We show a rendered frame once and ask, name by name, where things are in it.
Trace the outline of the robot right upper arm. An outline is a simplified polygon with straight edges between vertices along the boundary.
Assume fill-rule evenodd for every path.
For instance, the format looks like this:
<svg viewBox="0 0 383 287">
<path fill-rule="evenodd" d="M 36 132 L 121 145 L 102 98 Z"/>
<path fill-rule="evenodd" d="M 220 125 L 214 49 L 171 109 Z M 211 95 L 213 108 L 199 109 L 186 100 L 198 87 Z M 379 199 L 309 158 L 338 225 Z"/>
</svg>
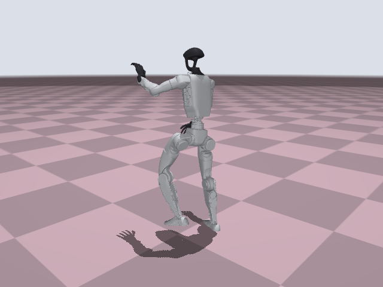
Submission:
<svg viewBox="0 0 383 287">
<path fill-rule="evenodd" d="M 210 79 L 211 80 L 211 79 Z M 214 87 L 215 87 L 215 81 L 214 80 L 211 80 L 211 99 L 213 98 L 213 90 L 214 90 Z"/>
</svg>

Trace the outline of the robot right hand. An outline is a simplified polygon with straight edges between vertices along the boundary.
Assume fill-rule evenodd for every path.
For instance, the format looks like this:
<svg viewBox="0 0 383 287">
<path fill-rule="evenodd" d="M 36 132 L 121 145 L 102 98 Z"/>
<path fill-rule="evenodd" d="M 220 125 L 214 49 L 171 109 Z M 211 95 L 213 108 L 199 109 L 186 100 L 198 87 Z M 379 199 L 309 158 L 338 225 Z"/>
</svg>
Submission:
<svg viewBox="0 0 383 287">
<path fill-rule="evenodd" d="M 187 128 L 191 128 L 191 123 L 192 123 L 192 121 L 191 121 L 190 123 L 187 123 L 187 124 L 181 126 L 180 129 L 182 129 L 183 127 L 185 127 L 185 128 L 182 129 L 181 134 L 182 134 L 182 132 L 183 132 L 184 130 L 185 130 L 185 131 L 184 131 L 184 133 L 185 133 Z M 183 134 L 184 134 L 184 133 L 183 133 Z"/>
</svg>

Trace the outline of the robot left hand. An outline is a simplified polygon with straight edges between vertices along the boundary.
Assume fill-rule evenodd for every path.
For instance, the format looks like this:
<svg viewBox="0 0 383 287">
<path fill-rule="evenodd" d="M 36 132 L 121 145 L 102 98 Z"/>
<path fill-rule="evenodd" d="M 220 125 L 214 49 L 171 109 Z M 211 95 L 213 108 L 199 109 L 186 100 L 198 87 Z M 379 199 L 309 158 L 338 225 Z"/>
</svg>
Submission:
<svg viewBox="0 0 383 287">
<path fill-rule="evenodd" d="M 143 66 L 140 65 L 140 64 L 137 64 L 137 63 L 131 63 L 131 65 L 134 65 L 135 68 L 136 68 L 136 72 L 138 73 L 138 76 L 137 76 L 137 79 L 138 79 L 138 82 L 140 83 L 141 82 L 141 77 L 145 77 L 145 70 L 143 69 Z"/>
</svg>

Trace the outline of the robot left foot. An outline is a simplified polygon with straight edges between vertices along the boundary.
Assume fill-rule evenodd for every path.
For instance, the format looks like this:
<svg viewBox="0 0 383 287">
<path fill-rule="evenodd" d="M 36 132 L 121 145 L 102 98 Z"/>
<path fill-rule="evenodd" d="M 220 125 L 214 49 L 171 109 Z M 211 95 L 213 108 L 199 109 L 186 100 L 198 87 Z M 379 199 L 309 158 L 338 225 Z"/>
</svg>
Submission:
<svg viewBox="0 0 383 287">
<path fill-rule="evenodd" d="M 180 219 L 175 219 L 175 217 L 173 217 L 172 219 L 167 220 L 164 223 L 165 223 L 165 225 L 172 225 L 172 226 L 173 225 L 179 225 L 179 226 L 189 225 L 188 219 L 185 216 L 183 216 L 183 217 L 180 216 Z"/>
</svg>

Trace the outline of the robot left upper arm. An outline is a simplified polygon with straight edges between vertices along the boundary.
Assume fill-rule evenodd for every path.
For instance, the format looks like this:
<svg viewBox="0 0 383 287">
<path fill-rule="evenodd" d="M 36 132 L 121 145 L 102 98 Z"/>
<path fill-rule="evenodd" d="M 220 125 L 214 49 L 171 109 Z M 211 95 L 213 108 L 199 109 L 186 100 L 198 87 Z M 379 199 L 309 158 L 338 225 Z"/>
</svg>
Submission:
<svg viewBox="0 0 383 287">
<path fill-rule="evenodd" d="M 154 97 L 158 96 L 160 93 L 170 91 L 173 89 L 184 89 L 188 86 L 190 83 L 190 78 L 185 75 L 177 75 L 173 79 L 167 80 L 160 85 L 157 85 L 157 87 L 150 89 L 150 94 Z"/>
</svg>

